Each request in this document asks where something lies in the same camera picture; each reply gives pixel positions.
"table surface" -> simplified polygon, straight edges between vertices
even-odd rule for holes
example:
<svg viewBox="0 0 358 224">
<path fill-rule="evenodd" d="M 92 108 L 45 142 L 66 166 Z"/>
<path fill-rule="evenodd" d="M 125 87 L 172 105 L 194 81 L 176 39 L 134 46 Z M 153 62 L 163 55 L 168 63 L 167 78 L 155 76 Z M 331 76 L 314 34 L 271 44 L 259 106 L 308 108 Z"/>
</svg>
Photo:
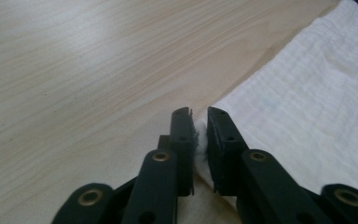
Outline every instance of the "table surface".
<svg viewBox="0 0 358 224">
<path fill-rule="evenodd" d="M 77 188 L 117 188 L 168 134 L 337 0 L 0 1 L 0 223 L 49 223 Z M 197 176 L 178 223 L 240 223 Z"/>
</svg>

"wood grain surface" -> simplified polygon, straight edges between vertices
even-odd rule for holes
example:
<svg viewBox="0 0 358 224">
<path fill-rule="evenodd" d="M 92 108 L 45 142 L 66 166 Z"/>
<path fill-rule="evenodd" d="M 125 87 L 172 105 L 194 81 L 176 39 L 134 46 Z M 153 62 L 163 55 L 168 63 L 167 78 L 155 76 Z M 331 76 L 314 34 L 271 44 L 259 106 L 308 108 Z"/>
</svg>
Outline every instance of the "wood grain surface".
<svg viewBox="0 0 358 224">
<path fill-rule="evenodd" d="M 0 223 L 50 223 L 77 188 L 139 172 L 337 0 L 0 1 Z M 196 178 L 179 223 L 240 223 Z"/>
</svg>

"white cloth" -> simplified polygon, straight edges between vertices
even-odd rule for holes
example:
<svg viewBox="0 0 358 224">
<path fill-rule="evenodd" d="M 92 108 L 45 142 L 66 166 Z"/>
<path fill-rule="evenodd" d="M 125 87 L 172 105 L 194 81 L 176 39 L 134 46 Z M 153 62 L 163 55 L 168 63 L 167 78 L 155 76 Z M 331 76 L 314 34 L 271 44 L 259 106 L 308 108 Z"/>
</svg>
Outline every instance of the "white cloth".
<svg viewBox="0 0 358 224">
<path fill-rule="evenodd" d="M 358 189 L 358 6 L 341 1 L 214 107 L 300 186 Z M 196 168 L 212 184 L 200 142 Z"/>
</svg>

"white towel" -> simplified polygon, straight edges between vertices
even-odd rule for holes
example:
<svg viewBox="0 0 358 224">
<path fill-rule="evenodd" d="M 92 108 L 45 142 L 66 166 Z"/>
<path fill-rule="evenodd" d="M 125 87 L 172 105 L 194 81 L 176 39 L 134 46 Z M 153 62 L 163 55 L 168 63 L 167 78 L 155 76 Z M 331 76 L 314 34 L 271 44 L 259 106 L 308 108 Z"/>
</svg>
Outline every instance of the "white towel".
<svg viewBox="0 0 358 224">
<path fill-rule="evenodd" d="M 214 107 L 300 186 L 318 194 L 334 183 L 358 189 L 358 6 L 341 1 Z M 196 168 L 212 185 L 205 147 Z"/>
</svg>

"light wood table top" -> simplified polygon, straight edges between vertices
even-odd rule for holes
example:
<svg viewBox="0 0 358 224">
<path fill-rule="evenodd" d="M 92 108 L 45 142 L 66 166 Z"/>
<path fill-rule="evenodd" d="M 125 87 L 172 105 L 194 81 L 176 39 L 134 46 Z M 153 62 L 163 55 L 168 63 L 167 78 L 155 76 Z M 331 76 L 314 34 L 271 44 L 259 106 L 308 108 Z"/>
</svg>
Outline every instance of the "light wood table top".
<svg viewBox="0 0 358 224">
<path fill-rule="evenodd" d="M 337 0 L 0 1 L 0 223 L 49 223 L 91 183 L 117 188 L 168 134 Z M 240 223 L 196 178 L 179 223 Z"/>
</svg>

